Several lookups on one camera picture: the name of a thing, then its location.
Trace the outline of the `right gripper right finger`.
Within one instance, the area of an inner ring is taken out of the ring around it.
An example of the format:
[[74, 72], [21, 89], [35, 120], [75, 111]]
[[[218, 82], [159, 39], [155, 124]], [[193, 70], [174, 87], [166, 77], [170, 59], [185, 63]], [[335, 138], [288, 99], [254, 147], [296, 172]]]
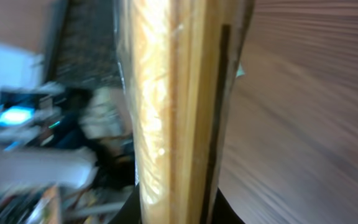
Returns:
[[212, 214], [212, 224], [245, 224], [218, 189]]

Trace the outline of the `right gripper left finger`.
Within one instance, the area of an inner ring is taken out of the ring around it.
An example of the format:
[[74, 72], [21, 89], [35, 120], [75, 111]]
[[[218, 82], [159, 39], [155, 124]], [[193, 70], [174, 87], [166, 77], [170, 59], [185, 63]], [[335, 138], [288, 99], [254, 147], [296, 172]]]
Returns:
[[139, 185], [136, 185], [122, 208], [108, 224], [140, 224], [141, 218]]

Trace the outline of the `teal snack packet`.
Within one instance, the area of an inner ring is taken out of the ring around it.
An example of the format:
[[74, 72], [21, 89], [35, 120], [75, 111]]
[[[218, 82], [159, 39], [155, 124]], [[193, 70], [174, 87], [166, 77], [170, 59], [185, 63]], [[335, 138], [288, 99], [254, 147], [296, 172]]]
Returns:
[[238, 66], [237, 72], [236, 72], [236, 77], [241, 77], [241, 76], [244, 76], [245, 74], [246, 74], [246, 72], [240, 63]]

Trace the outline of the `orange spaghetti pack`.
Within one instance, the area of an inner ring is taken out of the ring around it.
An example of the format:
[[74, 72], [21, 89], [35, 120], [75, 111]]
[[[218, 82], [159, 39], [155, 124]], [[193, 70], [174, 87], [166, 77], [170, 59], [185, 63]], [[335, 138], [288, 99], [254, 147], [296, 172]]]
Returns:
[[118, 2], [142, 223], [212, 222], [229, 99], [253, 10], [243, 0]]

